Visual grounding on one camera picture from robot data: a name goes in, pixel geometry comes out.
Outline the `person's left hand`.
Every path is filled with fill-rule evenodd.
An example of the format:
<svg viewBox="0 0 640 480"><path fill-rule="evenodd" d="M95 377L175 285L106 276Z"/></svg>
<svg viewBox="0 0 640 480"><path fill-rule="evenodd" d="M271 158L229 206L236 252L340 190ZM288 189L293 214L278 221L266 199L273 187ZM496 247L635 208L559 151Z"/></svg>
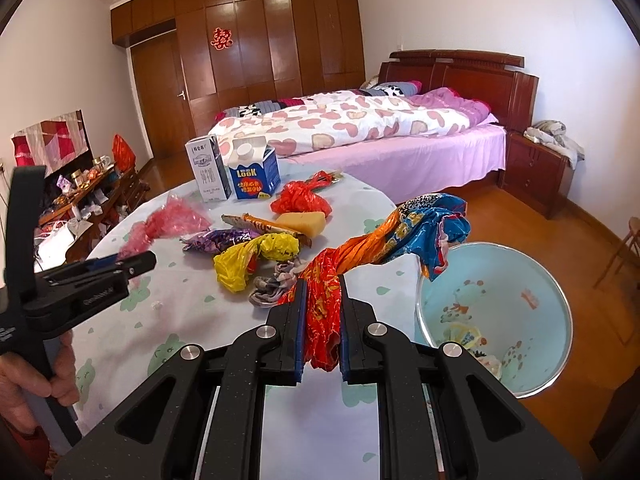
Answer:
<svg viewBox="0 0 640 480"><path fill-rule="evenodd" d="M1 357L1 417L19 434L33 434L38 427L25 392L40 398L53 396L63 406L72 406L79 400L73 332L70 330L63 334L60 341L61 348L53 365L52 379L45 378L14 353L6 352Z"/></svg>

